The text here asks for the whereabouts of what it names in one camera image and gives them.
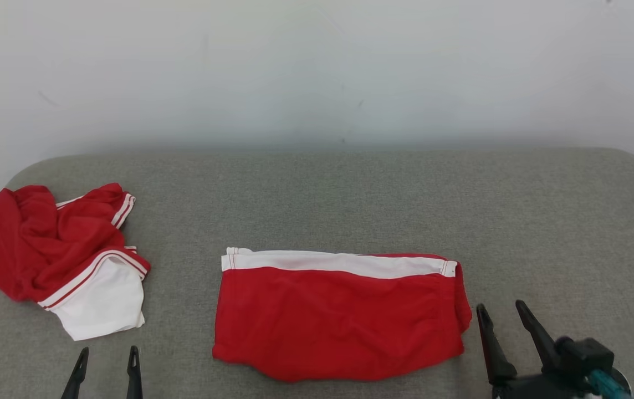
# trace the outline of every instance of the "red stripe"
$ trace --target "red stripe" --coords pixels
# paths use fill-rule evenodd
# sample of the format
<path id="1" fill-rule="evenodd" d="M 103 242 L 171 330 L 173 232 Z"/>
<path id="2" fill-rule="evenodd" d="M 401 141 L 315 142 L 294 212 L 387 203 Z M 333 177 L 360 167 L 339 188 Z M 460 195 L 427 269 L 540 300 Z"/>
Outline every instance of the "red stripe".
<path id="1" fill-rule="evenodd" d="M 64 299 L 66 299 L 66 297 L 68 297 L 68 295 L 71 295 L 71 293 L 73 293 L 74 291 L 76 291 L 78 289 L 78 287 L 80 287 L 81 285 L 83 285 L 89 278 L 91 278 L 91 276 L 95 273 L 95 270 L 98 268 L 98 266 L 103 262 L 103 260 L 105 260 L 106 257 L 108 257 L 109 255 L 111 255 L 111 253 L 108 253 L 107 255 L 104 255 L 100 260 L 98 260 L 98 262 L 96 263 L 96 265 L 94 266 L 93 270 L 91 271 L 91 273 L 89 275 L 86 276 L 86 278 L 84 278 L 80 283 L 78 283 L 78 285 L 76 285 L 73 289 L 71 289 L 69 292 L 66 293 L 66 295 L 63 295 L 58 301 L 55 301 L 54 303 L 51 303 L 51 305 L 48 306 L 44 306 L 44 309 L 49 309 L 49 308 L 53 308 L 53 306 L 58 305 L 58 303 Z"/>
<path id="2" fill-rule="evenodd" d="M 84 278 L 80 283 L 78 283 L 78 285 L 76 285 L 74 288 L 72 288 L 68 293 L 66 293 L 66 295 L 63 295 L 58 301 L 55 301 L 54 303 L 52 303 L 51 305 L 48 306 L 44 306 L 44 309 L 49 309 L 49 308 L 53 308 L 53 306 L 58 305 L 58 303 L 60 303 L 62 300 L 66 299 L 68 297 L 68 295 L 71 295 L 71 293 L 73 293 L 74 291 L 76 291 L 81 285 L 83 285 L 89 278 L 91 278 L 92 275 L 94 275 L 95 270 L 99 267 L 99 265 L 101 265 L 102 262 L 104 262 L 104 260 L 106 260 L 107 258 L 110 258 L 112 256 L 119 256 L 119 258 L 122 258 L 122 260 L 124 260 L 125 262 L 129 263 L 133 268 L 135 268 L 137 271 L 140 272 L 140 275 L 142 275 L 142 278 L 144 279 L 144 277 L 147 275 L 147 273 L 143 272 L 142 270 L 140 270 L 140 268 L 138 268 L 137 266 L 135 266 L 134 264 L 132 264 L 132 262 L 127 261 L 126 258 L 124 258 L 124 256 L 122 255 L 118 255 L 117 253 L 106 253 L 105 255 L 101 256 L 101 258 L 99 258 L 99 260 L 94 261 L 96 262 L 96 265 L 94 266 L 93 270 L 91 271 L 91 273 L 89 275 L 86 276 L 86 278 Z"/>

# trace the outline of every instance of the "white stripe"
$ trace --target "white stripe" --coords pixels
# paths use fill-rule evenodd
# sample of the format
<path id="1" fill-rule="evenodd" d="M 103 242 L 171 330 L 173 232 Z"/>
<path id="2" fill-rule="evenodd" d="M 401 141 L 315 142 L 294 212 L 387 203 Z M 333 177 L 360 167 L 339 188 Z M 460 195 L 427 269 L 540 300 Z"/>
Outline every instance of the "white stripe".
<path id="1" fill-rule="evenodd" d="M 142 266 L 140 263 L 138 263 L 136 260 L 130 258 L 130 256 L 127 255 L 126 253 L 119 252 L 119 250 L 114 250 L 114 249 L 105 250 L 104 252 L 99 253 L 95 257 L 95 259 L 88 265 L 88 267 L 86 267 L 83 271 L 81 271 L 81 273 L 79 273 L 76 277 L 74 277 L 73 280 L 71 280 L 68 283 L 66 283 L 66 285 L 61 287 L 58 291 L 56 291 L 55 293 L 51 294 L 51 296 L 49 296 L 45 300 L 40 301 L 40 303 L 38 303 L 38 304 L 41 305 L 41 306 L 50 306 L 50 305 L 53 305 L 54 303 L 56 303 L 56 301 L 58 301 L 59 299 L 63 298 L 64 295 L 66 295 L 71 290 L 76 288 L 81 283 L 81 281 L 85 280 L 86 277 L 88 277 L 90 275 L 94 275 L 95 273 L 97 273 L 98 272 L 98 268 L 96 268 L 95 266 L 102 259 L 102 257 L 104 257 L 105 255 L 109 255 L 109 254 L 116 255 L 115 258 L 119 258 L 119 260 L 124 261 L 125 264 L 131 263 L 131 265 L 128 264 L 127 266 L 129 266 L 133 270 L 136 270 L 137 274 L 140 275 L 140 279 L 141 280 L 145 279 L 145 274 L 147 274 L 147 269 L 144 266 Z"/>
<path id="2" fill-rule="evenodd" d="M 79 200 L 81 198 L 83 198 L 83 195 L 81 195 L 80 197 L 75 197 L 74 199 L 69 199 L 68 201 L 59 202 L 58 204 L 56 204 L 56 208 L 57 209 L 61 209 L 62 207 L 65 207 L 66 205 L 70 204 L 71 202 L 74 202 L 75 200 Z"/>
<path id="3" fill-rule="evenodd" d="M 227 248 L 221 256 L 221 270 L 279 268 L 281 270 L 345 271 L 371 278 L 401 278 L 438 273 L 454 277 L 457 262 L 434 258 L 386 258 L 353 253 L 309 252 L 308 250 L 264 250 Z"/>
<path id="4" fill-rule="evenodd" d="M 117 227 L 118 229 L 120 229 L 120 226 L 122 226 L 122 224 L 125 223 L 125 219 L 127 219 L 127 215 L 130 214 L 130 211 L 132 211 L 132 207 L 135 206 L 135 197 L 133 197 L 132 195 L 130 195 L 130 202 L 127 203 L 127 211 L 125 212 L 124 215 L 122 215 L 122 217 L 120 218 L 120 220 L 117 222 L 117 224 L 115 225 L 115 227 Z"/>
<path id="5" fill-rule="evenodd" d="M 120 217 L 122 216 L 122 213 L 125 212 L 125 209 L 127 209 L 127 207 L 130 205 L 130 197 L 132 197 L 130 193 L 125 194 L 125 200 L 122 202 L 122 206 L 120 207 L 120 210 L 115 213 L 113 220 L 110 221 L 110 223 L 113 226 L 115 226 L 115 224 L 117 223 L 117 220 L 120 219 Z"/>

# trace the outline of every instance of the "black clamp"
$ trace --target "black clamp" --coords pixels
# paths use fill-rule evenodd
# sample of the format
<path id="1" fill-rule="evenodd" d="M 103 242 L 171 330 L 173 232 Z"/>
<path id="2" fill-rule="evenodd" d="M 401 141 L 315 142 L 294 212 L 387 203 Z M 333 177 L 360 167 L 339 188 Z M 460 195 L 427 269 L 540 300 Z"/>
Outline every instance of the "black clamp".
<path id="1" fill-rule="evenodd" d="M 587 393 L 605 399 L 632 397 L 627 380 L 613 367 L 612 351 L 593 338 L 573 341 L 562 336 L 554 342 L 524 301 L 518 300 L 516 305 L 541 359 L 541 374 L 517 378 L 517 369 L 507 361 L 494 335 L 494 323 L 487 309 L 477 305 L 492 399 L 570 399 Z"/>
<path id="2" fill-rule="evenodd" d="M 71 372 L 66 389 L 61 399 L 78 399 L 81 383 L 86 379 L 86 367 L 88 366 L 88 346 L 81 350 L 76 366 Z M 142 374 L 140 374 L 140 350 L 137 346 L 130 348 L 130 358 L 127 360 L 127 375 L 130 381 L 127 383 L 127 399 L 142 399 Z"/>

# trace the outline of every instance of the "gray couch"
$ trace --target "gray couch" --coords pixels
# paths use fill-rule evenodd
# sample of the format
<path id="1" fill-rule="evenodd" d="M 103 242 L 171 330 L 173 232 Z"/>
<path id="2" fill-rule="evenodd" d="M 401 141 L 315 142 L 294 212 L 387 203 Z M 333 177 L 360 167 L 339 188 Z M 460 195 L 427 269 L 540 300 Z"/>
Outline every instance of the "gray couch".
<path id="1" fill-rule="evenodd" d="M 514 300 L 554 338 L 593 336 L 634 388 L 634 157 L 607 149 L 373 154 L 130 154 L 40 162 L 8 187 L 58 200 L 117 181 L 152 263 L 147 324 L 74 342 L 53 313 L 0 292 L 0 397 L 59 397 L 90 346 L 82 397 L 124 397 L 130 345 L 145 397 L 489 397 L 473 319 L 466 353 L 376 383 L 272 381 L 211 358 L 226 247 L 439 253 L 463 265 L 520 374 L 540 368 Z"/>

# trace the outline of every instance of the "red fabric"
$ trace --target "red fabric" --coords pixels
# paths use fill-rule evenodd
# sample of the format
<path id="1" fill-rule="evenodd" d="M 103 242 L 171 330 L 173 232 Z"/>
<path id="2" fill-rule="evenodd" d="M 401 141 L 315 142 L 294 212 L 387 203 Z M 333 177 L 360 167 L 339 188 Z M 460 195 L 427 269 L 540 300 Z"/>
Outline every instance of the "red fabric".
<path id="1" fill-rule="evenodd" d="M 141 275 L 142 279 L 144 279 L 145 276 L 147 275 L 147 273 L 149 273 L 149 271 L 150 271 L 150 263 L 148 263 L 146 260 L 144 260 L 144 258 L 142 258 L 141 256 L 137 255 L 137 252 L 135 250 L 129 250 L 129 249 L 125 248 L 125 247 L 104 247 L 102 250 L 99 250 L 97 253 L 92 255 L 90 258 L 87 258 L 87 260 L 85 260 L 81 265 L 79 265 L 75 269 L 78 270 L 78 273 L 80 273 L 82 270 L 85 270 L 88 267 L 91 267 L 93 269 L 98 268 L 101 265 L 102 260 L 107 259 L 107 257 L 112 255 L 112 254 L 108 254 L 109 250 L 116 250 L 117 252 L 122 252 L 127 257 L 132 258 L 132 259 L 136 260 L 138 263 L 140 263 L 140 265 L 142 265 L 145 268 L 145 270 L 147 270 L 147 272 L 145 272 L 144 270 L 140 270 L 139 268 L 137 268 L 137 266 L 134 266 L 134 265 L 131 265 L 131 264 L 130 265 L 135 268 L 135 270 L 137 271 L 137 274 Z M 79 283 L 74 284 L 73 286 L 66 287 L 66 284 L 61 285 L 63 287 L 63 289 L 64 289 L 64 293 L 63 293 L 64 295 L 62 297 L 60 297 L 56 301 L 52 301 L 48 305 L 44 305 L 44 304 L 41 304 L 41 303 L 39 305 L 41 305 L 44 309 L 54 308 L 54 306 L 56 306 L 59 303 L 61 303 L 61 301 L 66 299 L 66 297 L 68 297 L 74 291 L 76 291 L 78 288 L 80 288 L 82 285 L 84 285 L 86 283 L 86 281 L 89 280 L 90 277 L 91 276 L 88 276 L 88 277 L 84 278 Z"/>
<path id="2" fill-rule="evenodd" d="M 225 270 L 213 357 L 287 382 L 375 381 L 458 356 L 471 318 L 460 265 L 454 278 Z"/>
<path id="3" fill-rule="evenodd" d="M 102 250 L 124 248 L 117 229 L 129 193 L 104 185 L 57 209 L 49 190 L 30 185 L 0 192 L 0 290 L 17 301 L 43 301 L 69 283 Z"/>

